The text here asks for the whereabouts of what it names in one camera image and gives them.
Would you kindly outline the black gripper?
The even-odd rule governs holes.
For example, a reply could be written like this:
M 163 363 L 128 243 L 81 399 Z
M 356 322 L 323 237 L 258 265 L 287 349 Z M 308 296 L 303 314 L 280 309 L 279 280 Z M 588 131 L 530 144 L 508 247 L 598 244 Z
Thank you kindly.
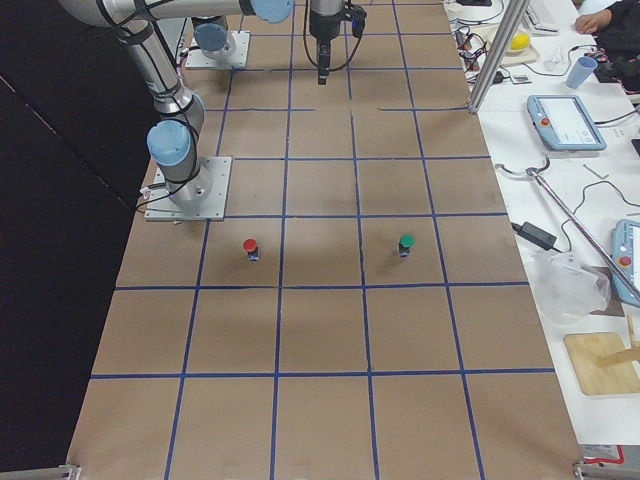
M 340 32 L 345 2 L 343 0 L 311 0 L 309 31 L 319 47 L 317 56 L 317 81 L 325 85 L 331 68 L 331 45 Z

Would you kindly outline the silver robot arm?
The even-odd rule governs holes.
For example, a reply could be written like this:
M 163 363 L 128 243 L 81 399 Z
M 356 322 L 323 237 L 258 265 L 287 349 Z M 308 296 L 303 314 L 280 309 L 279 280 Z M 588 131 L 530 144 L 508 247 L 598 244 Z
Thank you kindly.
M 228 44 L 224 26 L 229 15 L 256 16 L 277 24 L 294 8 L 292 1 L 62 1 L 75 19 L 115 32 L 129 52 L 153 97 L 161 121 L 147 135 L 152 159 L 164 175 L 165 198 L 179 208 L 193 209 L 210 195 L 212 178 L 198 159 L 197 143 L 205 106 L 177 71 L 157 21 L 200 19 L 196 30 L 211 30 L 201 49 L 216 52 Z
M 225 16 L 192 17 L 194 39 L 203 55 L 218 67 L 228 67 L 236 42 L 228 30 Z

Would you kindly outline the person's hand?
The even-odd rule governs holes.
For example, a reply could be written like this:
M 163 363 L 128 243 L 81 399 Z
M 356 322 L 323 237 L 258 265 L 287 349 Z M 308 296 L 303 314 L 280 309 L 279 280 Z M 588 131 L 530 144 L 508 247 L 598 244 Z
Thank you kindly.
M 579 16 L 574 24 L 580 34 L 594 34 L 606 29 L 612 21 L 612 12 L 608 9 Z

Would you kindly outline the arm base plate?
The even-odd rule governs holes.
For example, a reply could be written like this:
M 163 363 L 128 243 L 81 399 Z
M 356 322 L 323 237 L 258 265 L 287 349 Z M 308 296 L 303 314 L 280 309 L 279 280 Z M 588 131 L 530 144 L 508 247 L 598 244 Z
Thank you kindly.
M 201 49 L 204 35 L 195 34 L 186 59 L 190 70 L 242 70 L 246 68 L 251 34 L 249 31 L 226 31 L 221 49 Z
M 144 205 L 147 221 L 223 221 L 231 176 L 231 157 L 200 157 L 198 175 L 177 193 L 168 197 L 164 175 L 154 172 L 152 189 Z

